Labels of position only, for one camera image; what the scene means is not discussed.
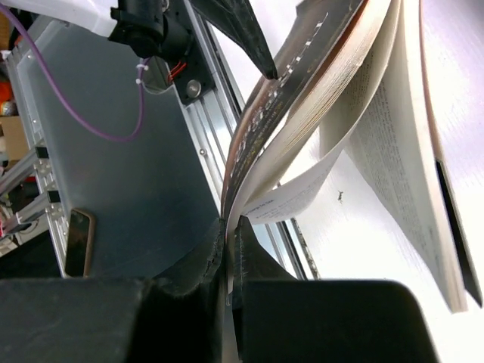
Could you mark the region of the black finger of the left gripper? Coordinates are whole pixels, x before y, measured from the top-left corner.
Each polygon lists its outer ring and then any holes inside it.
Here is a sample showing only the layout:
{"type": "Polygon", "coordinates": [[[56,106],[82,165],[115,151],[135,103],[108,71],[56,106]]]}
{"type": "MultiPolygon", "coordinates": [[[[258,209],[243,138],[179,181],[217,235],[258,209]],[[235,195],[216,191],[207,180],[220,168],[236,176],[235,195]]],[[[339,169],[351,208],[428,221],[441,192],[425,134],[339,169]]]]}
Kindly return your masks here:
{"type": "Polygon", "coordinates": [[[277,67],[250,1],[191,0],[190,3],[199,15],[237,44],[266,79],[277,79],[277,67]]]}

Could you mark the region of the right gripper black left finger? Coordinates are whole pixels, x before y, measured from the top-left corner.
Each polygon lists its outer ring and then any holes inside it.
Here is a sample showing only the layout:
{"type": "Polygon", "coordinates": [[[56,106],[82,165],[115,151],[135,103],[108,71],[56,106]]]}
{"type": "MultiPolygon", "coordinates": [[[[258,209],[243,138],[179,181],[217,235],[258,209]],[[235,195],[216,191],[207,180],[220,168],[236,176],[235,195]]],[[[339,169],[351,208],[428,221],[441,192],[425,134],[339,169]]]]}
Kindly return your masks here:
{"type": "Polygon", "coordinates": [[[3,362],[220,362],[225,222],[156,278],[1,282],[3,362]]]}

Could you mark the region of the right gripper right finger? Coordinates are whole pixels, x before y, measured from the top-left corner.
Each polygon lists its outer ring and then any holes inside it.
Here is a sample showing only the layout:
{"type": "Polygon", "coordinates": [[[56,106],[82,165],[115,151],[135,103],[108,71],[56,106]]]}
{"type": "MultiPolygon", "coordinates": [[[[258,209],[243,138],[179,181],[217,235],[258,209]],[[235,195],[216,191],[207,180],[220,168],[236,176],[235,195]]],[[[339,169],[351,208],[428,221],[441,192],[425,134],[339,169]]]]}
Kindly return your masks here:
{"type": "Polygon", "coordinates": [[[422,311],[403,284],[297,280],[235,229],[233,316],[244,362],[437,362],[422,311]]]}

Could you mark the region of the dark Days to See book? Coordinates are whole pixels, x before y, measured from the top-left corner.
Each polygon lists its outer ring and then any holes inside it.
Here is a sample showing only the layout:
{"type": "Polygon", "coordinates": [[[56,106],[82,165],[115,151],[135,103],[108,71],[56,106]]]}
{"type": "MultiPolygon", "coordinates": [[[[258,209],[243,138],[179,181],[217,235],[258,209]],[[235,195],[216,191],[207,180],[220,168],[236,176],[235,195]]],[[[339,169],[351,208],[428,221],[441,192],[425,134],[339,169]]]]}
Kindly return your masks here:
{"type": "Polygon", "coordinates": [[[419,1],[302,4],[302,44],[261,81],[232,138],[222,193],[226,233],[240,218],[279,221],[309,206],[342,149],[413,244],[448,307],[482,292],[447,180],[419,1]]]}

